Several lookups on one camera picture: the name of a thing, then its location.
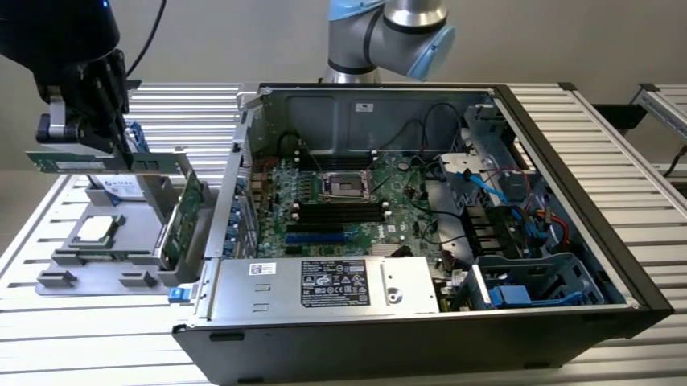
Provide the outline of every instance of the power supply label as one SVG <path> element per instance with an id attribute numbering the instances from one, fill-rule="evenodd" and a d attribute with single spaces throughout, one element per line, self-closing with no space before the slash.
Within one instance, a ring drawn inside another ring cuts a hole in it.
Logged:
<path id="1" fill-rule="evenodd" d="M 370 305 L 365 260 L 303 261 L 301 304 L 305 307 Z"/>

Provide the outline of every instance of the cable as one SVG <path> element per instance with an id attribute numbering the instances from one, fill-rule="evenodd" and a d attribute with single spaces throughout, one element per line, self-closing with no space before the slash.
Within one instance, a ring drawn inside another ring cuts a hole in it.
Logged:
<path id="1" fill-rule="evenodd" d="M 505 172 L 506 170 L 511 170 L 511 171 L 518 171 L 519 173 L 523 174 L 523 177 L 525 177 L 525 188 L 526 188 L 526 191 L 525 191 L 525 210 L 529 211 L 530 208 L 530 196 L 531 196 L 531 185 L 530 185 L 530 177 L 527 177 L 527 173 L 517 166 L 505 166 L 505 167 L 499 167 L 497 169 L 497 171 L 494 171 L 493 175 L 490 175 L 490 177 L 485 180 L 485 182 L 487 183 L 495 175 L 498 175 L 499 173 Z"/>
<path id="2" fill-rule="evenodd" d="M 279 135 L 279 138 L 278 138 L 278 157 L 282 158 L 282 142 L 283 142 L 283 139 L 289 136 L 294 136 L 297 137 L 298 139 L 301 139 L 301 134 L 297 133 L 295 131 L 285 131 L 282 133 L 282 135 Z"/>
<path id="3" fill-rule="evenodd" d="M 146 56 L 146 53 L 149 52 L 149 48 L 151 48 L 153 40 L 155 39 L 155 34 L 158 33 L 158 28 L 161 27 L 161 21 L 163 20 L 163 14 L 165 14 L 165 8 L 169 6 L 169 0 L 161 1 L 161 10 L 158 11 L 158 16 L 155 18 L 155 22 L 153 24 L 151 34 L 149 35 L 149 40 L 146 41 L 146 44 L 143 45 L 143 49 L 141 50 L 139 57 L 134 61 L 134 64 L 130 67 L 130 70 L 127 71 L 127 77 L 131 76 L 134 70 L 137 67 L 139 67 L 141 60 Z"/>
<path id="4" fill-rule="evenodd" d="M 441 102 L 441 103 L 434 104 L 430 107 L 430 109 L 427 110 L 426 117 L 422 121 L 421 152 L 425 151 L 427 149 L 427 147 L 430 146 L 430 138 L 427 137 L 427 122 L 430 121 L 430 114 L 435 108 L 442 107 L 442 106 L 449 107 L 451 109 L 451 111 L 454 111 L 455 122 L 457 122 L 455 125 L 457 125 L 457 128 L 461 127 L 461 114 L 459 114 L 459 111 L 457 110 L 457 108 L 454 107 L 454 105 L 451 105 L 447 102 Z"/>
<path id="5" fill-rule="evenodd" d="M 547 216 L 547 213 L 541 209 L 537 211 L 537 214 L 542 217 L 542 218 L 546 218 Z M 563 221 L 563 219 L 555 215 L 551 216 L 551 220 L 558 224 L 561 225 L 561 228 L 563 229 L 563 239 L 561 240 L 561 242 L 563 243 L 563 245 L 569 245 L 570 244 L 570 230 L 569 230 L 569 224 Z"/>
<path id="6" fill-rule="evenodd" d="M 687 145 L 684 145 L 684 147 L 680 148 L 680 152 L 676 154 L 674 161 L 670 163 L 670 168 L 666 170 L 666 173 L 664 173 L 664 177 L 669 177 L 670 174 L 674 172 L 676 167 L 678 165 L 680 159 L 687 154 Z"/>
<path id="7" fill-rule="evenodd" d="M 410 124 L 411 123 L 417 123 L 418 125 L 421 125 L 421 128 L 422 128 L 422 130 L 425 132 L 425 125 L 422 124 L 422 121 L 419 119 L 417 119 L 417 118 L 413 118 L 411 120 L 409 120 L 405 123 L 403 127 L 401 128 L 398 133 L 391 137 L 391 139 L 387 141 L 387 143 L 385 143 L 382 146 L 379 146 L 379 150 L 385 149 L 387 146 L 390 146 L 394 143 L 394 141 L 397 141 L 397 139 L 399 139 L 401 134 L 403 134 L 406 129 L 410 128 Z"/>
<path id="8" fill-rule="evenodd" d="M 370 194 L 375 193 L 377 191 L 379 191 L 379 188 L 382 187 L 382 185 L 385 185 L 385 183 L 387 183 L 387 181 L 391 179 L 393 175 L 389 175 L 386 177 L 386 179 L 375 186 L 375 188 L 370 191 Z"/>
<path id="9" fill-rule="evenodd" d="M 433 245 L 445 245 L 447 243 L 450 243 L 451 241 L 457 241 L 465 237 L 467 237 L 467 235 L 461 235 L 461 236 L 457 236 L 454 237 L 453 239 L 449 239 L 446 241 L 433 241 L 433 240 L 429 240 L 427 239 L 427 229 L 430 229 L 431 227 L 431 224 L 435 222 L 437 220 L 434 220 L 425 228 L 425 230 L 422 231 L 422 239 L 425 242 L 427 242 L 429 244 L 433 244 Z"/>

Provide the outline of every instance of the aluminum extrusion table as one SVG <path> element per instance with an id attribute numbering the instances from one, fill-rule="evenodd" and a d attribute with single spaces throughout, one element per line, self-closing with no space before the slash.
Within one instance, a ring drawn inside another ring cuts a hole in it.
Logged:
<path id="1" fill-rule="evenodd" d="M 590 103 L 558 84 L 511 84 L 554 149 L 677 310 L 634 339 L 603 342 L 561 369 L 331 384 L 687 384 L 687 203 Z M 130 119 L 154 151 L 186 147 L 218 185 L 238 84 L 143 84 Z M 89 203 L 85 177 L 61 177 L 0 259 L 0 384 L 209 384 L 170 335 L 191 312 L 165 296 L 41 297 L 38 273 Z"/>

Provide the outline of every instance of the motherboard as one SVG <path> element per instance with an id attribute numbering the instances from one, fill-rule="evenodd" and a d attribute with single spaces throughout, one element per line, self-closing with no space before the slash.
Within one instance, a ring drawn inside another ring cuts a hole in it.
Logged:
<path id="1" fill-rule="evenodd" d="M 386 154 L 365 170 L 303 170 L 282 159 L 254 173 L 261 257 L 442 256 L 419 187 L 425 162 Z"/>

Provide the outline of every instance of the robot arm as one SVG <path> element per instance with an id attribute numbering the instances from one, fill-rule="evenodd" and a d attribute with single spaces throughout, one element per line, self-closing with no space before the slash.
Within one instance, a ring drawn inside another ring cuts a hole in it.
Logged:
<path id="1" fill-rule="evenodd" d="M 37 140 L 71 154 L 129 157 L 125 54 L 110 0 L 2 0 L 0 54 L 34 72 L 51 114 Z"/>
<path id="2" fill-rule="evenodd" d="M 326 83 L 377 83 L 377 68 L 425 80 L 454 45 L 443 0 L 331 0 Z"/>

